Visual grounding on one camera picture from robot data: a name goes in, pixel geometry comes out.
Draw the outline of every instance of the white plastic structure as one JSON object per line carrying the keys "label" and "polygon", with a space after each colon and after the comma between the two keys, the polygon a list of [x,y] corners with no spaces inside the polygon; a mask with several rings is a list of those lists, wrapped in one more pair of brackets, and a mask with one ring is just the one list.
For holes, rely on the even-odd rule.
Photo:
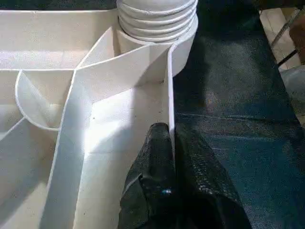
{"label": "white plastic structure", "polygon": [[120,25],[141,41],[173,42],[191,28],[198,0],[117,0]]}
{"label": "white plastic structure", "polygon": [[0,228],[115,229],[150,125],[174,130],[174,42],[128,36],[117,10],[0,11]]}

